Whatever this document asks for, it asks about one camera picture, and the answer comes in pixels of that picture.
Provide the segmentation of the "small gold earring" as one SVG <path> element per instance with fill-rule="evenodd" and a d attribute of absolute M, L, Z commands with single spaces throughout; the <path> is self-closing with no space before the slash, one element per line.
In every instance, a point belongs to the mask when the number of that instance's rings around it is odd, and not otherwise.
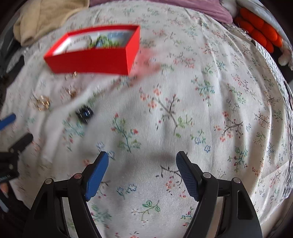
<path fill-rule="evenodd" d="M 68 80 L 68 79 L 74 79 L 74 78 L 76 78 L 77 77 L 77 72 L 75 71 L 75 72 L 73 72 L 73 73 L 67 73 L 66 75 L 65 75 L 65 80 Z"/>

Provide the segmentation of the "floral white bedspread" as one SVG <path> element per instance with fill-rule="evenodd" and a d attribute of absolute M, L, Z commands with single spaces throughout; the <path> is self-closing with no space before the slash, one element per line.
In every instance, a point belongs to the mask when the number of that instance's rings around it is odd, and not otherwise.
<path fill-rule="evenodd" d="M 270 54 L 236 27 L 210 22 L 115 19 L 89 8 L 17 52 L 8 87 L 5 149 L 26 132 L 16 197 L 31 206 L 43 181 L 69 179 L 101 151 L 109 167 L 89 202 L 104 237 L 181 237 L 197 203 L 176 167 L 184 151 L 218 179 L 244 183 L 260 223 L 292 191 L 292 109 Z M 134 23 L 140 50 L 128 76 L 54 74 L 44 54 L 70 30 Z"/>

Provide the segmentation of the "green beaded bracelet black flower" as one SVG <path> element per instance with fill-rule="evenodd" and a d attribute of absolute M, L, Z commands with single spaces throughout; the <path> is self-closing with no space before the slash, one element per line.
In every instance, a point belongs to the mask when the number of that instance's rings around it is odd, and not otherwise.
<path fill-rule="evenodd" d="M 112 38 L 110 36 L 106 35 L 100 35 L 94 40 L 90 40 L 87 48 L 93 49 L 93 48 L 117 48 L 120 47 L 121 43 L 116 40 L 115 38 Z"/>

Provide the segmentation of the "red cardboard box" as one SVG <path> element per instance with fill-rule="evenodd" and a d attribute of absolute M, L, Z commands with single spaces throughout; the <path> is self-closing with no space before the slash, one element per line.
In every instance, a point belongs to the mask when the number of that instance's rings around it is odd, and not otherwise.
<path fill-rule="evenodd" d="M 88 49 L 100 35 L 121 43 L 117 48 Z M 104 25 L 65 33 L 44 55 L 54 73 L 106 73 L 129 75 L 140 47 L 139 25 Z"/>

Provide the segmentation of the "beige fleece blanket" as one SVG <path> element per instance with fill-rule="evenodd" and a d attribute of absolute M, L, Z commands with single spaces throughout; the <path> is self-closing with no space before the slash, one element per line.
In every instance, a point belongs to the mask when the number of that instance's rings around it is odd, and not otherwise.
<path fill-rule="evenodd" d="M 30 46 L 47 33 L 60 28 L 69 17 L 89 8 L 90 1 L 29 1 L 13 26 L 21 46 Z"/>

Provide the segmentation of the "orange plush toy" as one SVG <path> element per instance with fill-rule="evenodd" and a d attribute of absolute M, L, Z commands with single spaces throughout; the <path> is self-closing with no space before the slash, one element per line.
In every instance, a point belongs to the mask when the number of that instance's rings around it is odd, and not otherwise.
<path fill-rule="evenodd" d="M 246 8 L 240 8 L 234 23 L 263 46 L 269 53 L 281 48 L 283 41 L 279 33 L 270 24 Z"/>

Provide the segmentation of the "purple pillow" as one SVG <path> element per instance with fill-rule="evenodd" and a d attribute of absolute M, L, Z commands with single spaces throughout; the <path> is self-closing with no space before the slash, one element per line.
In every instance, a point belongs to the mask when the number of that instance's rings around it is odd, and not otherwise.
<path fill-rule="evenodd" d="M 124 22 L 163 20 L 173 25 L 187 22 L 231 24 L 232 14 L 220 1 L 90 1 L 89 6 L 101 9 Z"/>

